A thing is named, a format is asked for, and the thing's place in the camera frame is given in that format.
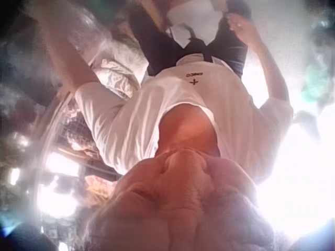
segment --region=short sleeve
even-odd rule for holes
[[[289,101],[269,98],[260,108],[261,114],[279,130],[281,139],[291,125],[293,118],[293,108]]]
[[[75,93],[75,99],[92,132],[100,155],[106,162],[110,154],[108,146],[112,144],[110,140],[113,140],[109,137],[113,120],[126,101],[101,83],[87,83],[81,86]]]

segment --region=hand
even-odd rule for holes
[[[263,42],[255,25],[238,14],[229,14],[228,24],[230,30],[234,31],[236,36],[253,50],[261,47]]]

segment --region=light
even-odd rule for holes
[[[12,171],[10,172],[9,183],[12,186],[15,186],[19,177],[20,177],[20,169],[19,168],[12,169]]]
[[[29,141],[27,140],[26,137],[22,137],[20,140],[19,140],[19,144],[23,147],[27,147],[29,145]]]
[[[262,213],[275,230],[291,238],[316,231],[334,217],[334,154],[324,140],[321,135],[318,143],[293,125],[272,176],[258,188]]]
[[[72,193],[60,194],[54,191],[57,180],[56,177],[49,186],[40,185],[37,204],[42,212],[55,218],[69,217],[74,214],[78,202]]]
[[[65,244],[63,242],[60,242],[59,246],[58,246],[58,250],[59,251],[69,251],[69,248],[68,248],[67,244]]]
[[[46,165],[53,173],[79,176],[79,164],[59,153],[50,153]]]

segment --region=wrist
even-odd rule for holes
[[[251,44],[250,49],[253,50],[256,54],[261,54],[267,51],[267,47],[263,41],[258,41],[257,43]]]

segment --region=hair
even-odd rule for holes
[[[214,226],[215,228],[213,231],[220,232],[220,237],[217,239],[217,241],[220,242],[220,247],[224,247],[225,251],[272,249],[274,245],[274,233],[269,224],[259,214],[258,209],[246,196],[233,189],[233,191],[228,192],[223,197],[214,196],[214,198],[210,198],[210,200],[212,199],[214,199],[216,203],[221,204],[222,210],[220,208],[218,211],[219,214],[216,215],[217,221],[215,223],[210,223],[213,224],[210,228],[203,229],[204,231],[206,229],[213,229]],[[125,223],[127,223],[133,220],[118,219],[110,214],[108,212],[108,208],[111,207],[110,203],[100,207],[88,221],[83,236],[83,250],[113,250],[113,248],[115,248],[113,246],[113,237],[111,236],[111,239],[108,238],[108,234],[102,230],[105,229],[106,222],[124,220]],[[110,229],[110,232],[113,232],[110,225],[108,225],[108,229]],[[197,231],[195,239],[200,239],[203,235],[205,235],[206,238],[207,233]],[[200,242],[200,244],[202,244],[201,246],[204,246],[201,250],[205,250],[205,247],[211,245],[212,242],[208,240]]]

